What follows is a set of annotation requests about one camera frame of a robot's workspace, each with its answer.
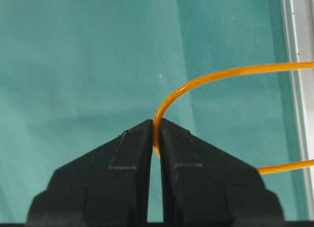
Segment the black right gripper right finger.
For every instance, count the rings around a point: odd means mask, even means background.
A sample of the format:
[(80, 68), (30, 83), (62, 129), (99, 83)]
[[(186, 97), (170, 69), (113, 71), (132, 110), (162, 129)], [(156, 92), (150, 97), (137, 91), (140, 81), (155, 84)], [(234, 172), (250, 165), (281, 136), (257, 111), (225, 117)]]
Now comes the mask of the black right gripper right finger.
[(283, 224), (277, 196), (242, 160), (163, 119), (163, 217), (168, 224)]

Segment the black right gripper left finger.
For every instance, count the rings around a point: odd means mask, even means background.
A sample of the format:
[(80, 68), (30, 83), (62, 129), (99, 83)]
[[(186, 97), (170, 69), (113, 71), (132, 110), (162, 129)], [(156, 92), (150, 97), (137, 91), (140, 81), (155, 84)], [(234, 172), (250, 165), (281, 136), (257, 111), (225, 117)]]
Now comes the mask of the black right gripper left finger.
[(29, 224), (145, 224), (152, 121), (56, 169), (32, 201)]

